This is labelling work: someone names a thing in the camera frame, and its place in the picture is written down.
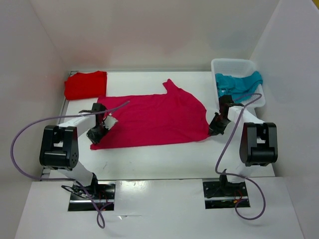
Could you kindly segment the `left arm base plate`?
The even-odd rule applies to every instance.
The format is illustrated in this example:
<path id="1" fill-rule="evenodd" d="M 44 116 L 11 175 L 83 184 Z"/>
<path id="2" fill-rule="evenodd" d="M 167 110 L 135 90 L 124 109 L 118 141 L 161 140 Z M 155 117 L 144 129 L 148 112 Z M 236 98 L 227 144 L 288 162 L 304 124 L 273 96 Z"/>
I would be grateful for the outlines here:
<path id="1" fill-rule="evenodd" d="M 116 182 L 115 181 L 99 181 L 98 192 L 93 193 L 89 189 L 90 196 L 94 200 L 94 203 L 102 211 L 113 211 L 115 206 L 115 192 Z M 61 186 L 64 190 L 70 192 L 69 199 L 69 212 L 85 212 L 94 211 L 94 205 L 92 204 L 89 197 L 86 195 L 83 189 L 78 185 L 72 186 Z"/>

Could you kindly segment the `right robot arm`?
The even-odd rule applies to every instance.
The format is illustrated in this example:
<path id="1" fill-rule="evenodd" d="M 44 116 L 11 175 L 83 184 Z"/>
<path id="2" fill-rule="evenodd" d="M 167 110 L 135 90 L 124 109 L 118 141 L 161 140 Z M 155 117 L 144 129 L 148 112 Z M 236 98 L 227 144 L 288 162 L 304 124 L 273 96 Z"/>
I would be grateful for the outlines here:
<path id="1" fill-rule="evenodd" d="M 257 166 L 266 167 L 278 159 L 277 126 L 274 123 L 264 122 L 243 106 L 226 105 L 220 108 L 220 112 L 211 121 L 209 135 L 224 134 L 231 122 L 235 126 L 215 165 L 215 172 L 219 174 L 218 189 L 224 196 L 231 195 Z M 219 164 L 238 129 L 241 130 L 239 164 L 235 169 L 220 171 Z"/>

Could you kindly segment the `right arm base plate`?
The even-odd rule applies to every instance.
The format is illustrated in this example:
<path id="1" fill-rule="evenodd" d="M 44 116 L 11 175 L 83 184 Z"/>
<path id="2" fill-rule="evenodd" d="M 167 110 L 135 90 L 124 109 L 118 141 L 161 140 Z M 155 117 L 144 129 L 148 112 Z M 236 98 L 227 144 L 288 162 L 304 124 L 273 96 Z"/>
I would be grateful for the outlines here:
<path id="1" fill-rule="evenodd" d="M 202 184 L 206 209 L 232 209 L 238 202 L 240 202 L 238 208 L 250 207 L 244 182 L 227 190 L 222 190 L 222 186 L 217 179 L 203 181 Z"/>

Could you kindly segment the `red t-shirt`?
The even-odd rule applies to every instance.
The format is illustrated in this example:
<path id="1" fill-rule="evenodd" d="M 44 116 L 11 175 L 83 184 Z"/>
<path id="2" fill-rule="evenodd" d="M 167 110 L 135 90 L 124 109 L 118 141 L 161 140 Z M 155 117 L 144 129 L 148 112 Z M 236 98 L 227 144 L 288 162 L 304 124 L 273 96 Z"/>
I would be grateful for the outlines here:
<path id="1" fill-rule="evenodd" d="M 107 72 L 76 73 L 64 82 L 64 96 L 68 101 L 106 96 Z"/>

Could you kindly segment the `pink t-shirt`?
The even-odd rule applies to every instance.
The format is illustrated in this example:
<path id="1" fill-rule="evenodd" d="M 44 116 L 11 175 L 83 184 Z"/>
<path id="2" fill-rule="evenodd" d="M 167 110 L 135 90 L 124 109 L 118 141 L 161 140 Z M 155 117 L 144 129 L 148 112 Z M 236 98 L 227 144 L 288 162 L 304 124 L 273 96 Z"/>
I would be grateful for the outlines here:
<path id="1" fill-rule="evenodd" d="M 206 108 L 168 79 L 165 94 L 99 97 L 107 108 L 119 107 L 118 122 L 91 150 L 197 142 L 209 137 Z"/>

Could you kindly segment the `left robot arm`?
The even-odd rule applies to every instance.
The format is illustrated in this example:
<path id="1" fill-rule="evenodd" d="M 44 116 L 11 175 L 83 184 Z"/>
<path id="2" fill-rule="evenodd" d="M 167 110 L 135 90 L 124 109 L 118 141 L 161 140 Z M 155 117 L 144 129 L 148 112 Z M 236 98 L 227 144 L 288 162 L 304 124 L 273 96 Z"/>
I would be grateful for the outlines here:
<path id="1" fill-rule="evenodd" d="M 87 170 L 79 160 L 78 137 L 86 134 L 92 144 L 98 144 L 109 133 L 118 120 L 111 114 L 78 115 L 58 125 L 45 127 L 39 161 L 43 166 L 63 174 L 76 184 L 76 189 L 86 198 L 94 199 L 101 188 L 97 176 Z"/>

